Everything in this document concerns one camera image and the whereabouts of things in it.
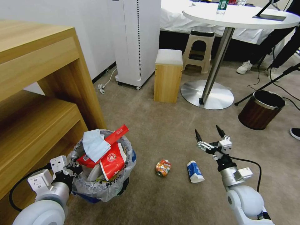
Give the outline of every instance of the white tabletop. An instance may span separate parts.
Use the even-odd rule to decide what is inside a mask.
[[[216,3],[201,3],[184,9],[183,14],[194,21],[232,28],[282,29],[297,26],[300,22],[299,16],[275,9],[266,9],[263,14],[286,16],[284,21],[252,18],[260,7],[228,5],[224,15],[217,14],[217,8]]]

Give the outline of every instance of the garbage bag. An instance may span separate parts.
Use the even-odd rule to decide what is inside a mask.
[[[112,131],[100,129],[100,133],[104,134],[105,137],[109,136]],[[131,146],[130,141],[125,137],[121,137],[118,142],[121,143],[123,149],[127,148],[126,152],[126,161],[125,167],[118,174],[117,178],[115,178],[111,182],[106,181],[98,181],[98,182],[87,182],[85,178],[77,175],[73,180],[72,192],[79,195],[85,195],[90,198],[96,198],[103,202],[107,202],[113,197],[117,196],[119,193],[122,193],[124,182],[128,182],[128,178],[130,172],[134,168],[136,164],[136,154]],[[73,151],[68,155],[68,160],[74,160],[77,157],[81,157],[84,155],[84,149],[82,145],[82,139],[76,144]]]

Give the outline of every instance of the gray carpet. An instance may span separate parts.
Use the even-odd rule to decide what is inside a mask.
[[[295,64],[291,58],[283,69]],[[235,100],[252,92],[247,85],[257,82],[257,70],[246,75],[235,73],[240,63],[223,62],[217,82],[230,87]],[[105,83],[110,74],[98,83]],[[181,84],[206,79],[198,68],[184,71]],[[261,74],[261,83],[268,78]],[[280,83],[300,97],[300,72],[284,77]],[[287,97],[272,85],[267,90]],[[96,90],[109,129],[125,123],[130,131],[128,139],[137,154],[137,164],[130,176],[127,190],[107,203],[91,204],[75,196],[69,201],[66,225],[81,224],[237,224],[226,199],[226,192],[211,155],[196,147],[194,129],[207,142],[220,139],[215,125],[232,137],[232,155],[258,162],[262,166],[260,193],[265,207],[275,224],[298,224],[300,197],[300,141],[289,134],[291,127],[300,127],[299,111],[291,103],[275,117],[263,131],[244,127],[238,114],[246,102],[224,110],[198,108],[178,94],[176,104],[153,101],[154,76],[141,90],[118,86],[112,81],[105,95]],[[161,178],[155,174],[155,165],[161,159],[172,163],[170,174]],[[205,181],[192,184],[187,163],[195,160]],[[236,161],[238,168],[250,167],[254,176],[247,184],[256,189],[258,167]]]

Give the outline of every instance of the round table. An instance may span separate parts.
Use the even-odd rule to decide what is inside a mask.
[[[273,9],[266,9],[263,13],[285,16],[285,20],[253,18],[260,7],[228,5],[224,15],[217,14],[217,7],[218,4],[201,3],[183,11],[183,15],[191,20],[225,27],[208,79],[189,81],[181,87],[181,94],[188,102],[205,109],[224,109],[234,101],[232,92],[214,81],[235,28],[282,29],[295,27],[300,22],[300,17],[295,14]]]

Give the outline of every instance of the beige stool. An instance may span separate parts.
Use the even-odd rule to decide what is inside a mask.
[[[177,101],[182,75],[182,51],[159,49],[155,62],[154,101]]]
[[[192,30],[187,41],[187,46],[183,54],[183,70],[186,65],[201,66],[201,73],[208,73],[213,40],[215,39],[214,32],[199,32]],[[204,52],[194,51],[193,44],[196,41],[203,41],[206,44]]]

